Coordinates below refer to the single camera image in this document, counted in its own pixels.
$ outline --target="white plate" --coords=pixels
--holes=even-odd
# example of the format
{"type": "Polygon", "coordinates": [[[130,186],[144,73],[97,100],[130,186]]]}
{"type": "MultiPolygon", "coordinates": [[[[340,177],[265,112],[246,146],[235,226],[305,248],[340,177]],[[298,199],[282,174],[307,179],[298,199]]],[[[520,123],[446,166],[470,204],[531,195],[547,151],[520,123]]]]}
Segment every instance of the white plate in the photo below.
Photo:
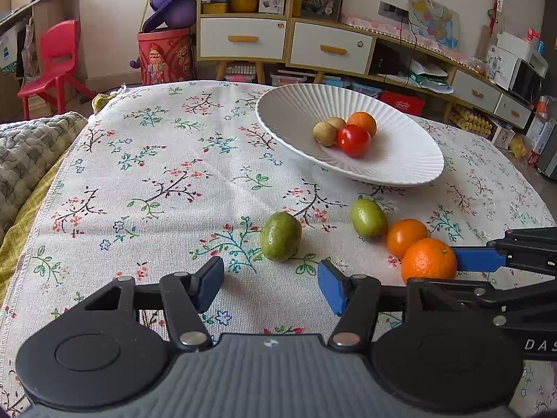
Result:
{"type": "Polygon", "coordinates": [[[386,103],[355,91],[327,85],[287,85],[267,91],[255,113],[262,127],[290,150],[353,179],[380,185],[426,184],[442,173],[445,161],[430,134],[386,103]],[[359,159],[336,146],[324,148],[313,127],[331,116],[344,120],[366,111],[377,121],[377,134],[359,159]]]}

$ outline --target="orange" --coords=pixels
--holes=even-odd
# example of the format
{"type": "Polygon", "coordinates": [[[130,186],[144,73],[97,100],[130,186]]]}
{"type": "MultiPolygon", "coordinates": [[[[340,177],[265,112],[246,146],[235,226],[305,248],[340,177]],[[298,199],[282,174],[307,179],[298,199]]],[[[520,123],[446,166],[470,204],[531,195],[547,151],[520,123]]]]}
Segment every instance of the orange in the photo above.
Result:
{"type": "Polygon", "coordinates": [[[377,122],[375,122],[372,115],[366,113],[365,111],[356,111],[356,113],[352,113],[352,115],[348,118],[347,124],[354,124],[363,127],[371,136],[377,133],[377,122]]]}
{"type": "Polygon", "coordinates": [[[430,237],[425,224],[411,218],[397,221],[386,235],[386,247],[396,257],[402,259],[406,250],[421,239],[430,237]]]}
{"type": "Polygon", "coordinates": [[[414,277],[453,280],[456,277],[455,252],[438,239],[419,240],[407,249],[400,275],[404,282],[414,277]]]}

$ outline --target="red tomato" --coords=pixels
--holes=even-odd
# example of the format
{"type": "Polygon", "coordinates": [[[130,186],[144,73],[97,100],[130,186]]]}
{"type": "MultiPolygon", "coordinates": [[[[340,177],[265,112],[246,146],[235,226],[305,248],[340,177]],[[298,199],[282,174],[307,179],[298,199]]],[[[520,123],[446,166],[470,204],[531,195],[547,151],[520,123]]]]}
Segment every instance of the red tomato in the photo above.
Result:
{"type": "Polygon", "coordinates": [[[371,142],[369,132],[363,127],[347,124],[336,134],[336,143],[342,151],[350,157],[364,155],[371,142]]]}

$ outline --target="flower pattern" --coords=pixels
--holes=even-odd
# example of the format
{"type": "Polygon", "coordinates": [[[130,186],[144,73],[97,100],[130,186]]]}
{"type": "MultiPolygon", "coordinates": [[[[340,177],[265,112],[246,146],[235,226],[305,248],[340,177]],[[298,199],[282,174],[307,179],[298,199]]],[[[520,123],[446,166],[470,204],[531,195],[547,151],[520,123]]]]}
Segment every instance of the flower pattern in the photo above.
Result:
{"type": "MultiPolygon", "coordinates": [[[[452,245],[484,246],[506,229],[554,224],[490,142],[433,121],[413,118],[445,157],[442,175],[423,187],[364,184],[307,162],[257,122],[254,107],[268,89],[184,82],[124,90],[82,131],[28,240],[12,282],[20,293],[2,308],[0,385],[10,415],[27,407],[9,365],[24,339],[113,278],[155,283],[220,256],[225,284],[200,316],[213,340],[222,332],[327,339],[338,318],[317,287],[321,260],[347,276],[402,284],[400,260],[384,241],[357,237],[349,217],[357,199],[374,200],[390,222],[421,220],[452,245]],[[282,263],[263,256],[260,240],[264,221],[279,210],[304,228],[297,253],[282,263]],[[41,306],[30,307],[30,297],[41,306]]],[[[459,278],[498,289],[541,281],[517,269],[459,278]]],[[[167,336],[161,310],[142,310],[138,320],[167,336]]],[[[381,312],[376,336],[401,321],[397,312],[381,312]]],[[[526,362],[513,409],[529,416],[557,406],[554,377],[551,363],[526,362]]]]}

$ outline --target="microwave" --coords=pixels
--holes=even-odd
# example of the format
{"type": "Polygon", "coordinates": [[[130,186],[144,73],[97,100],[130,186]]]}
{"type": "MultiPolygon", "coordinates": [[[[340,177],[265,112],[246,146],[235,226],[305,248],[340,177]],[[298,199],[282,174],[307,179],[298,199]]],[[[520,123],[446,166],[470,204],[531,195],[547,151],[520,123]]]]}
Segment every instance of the microwave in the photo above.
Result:
{"type": "Polygon", "coordinates": [[[525,103],[534,103],[541,96],[543,79],[536,70],[517,55],[491,46],[488,52],[491,80],[525,103]]]}

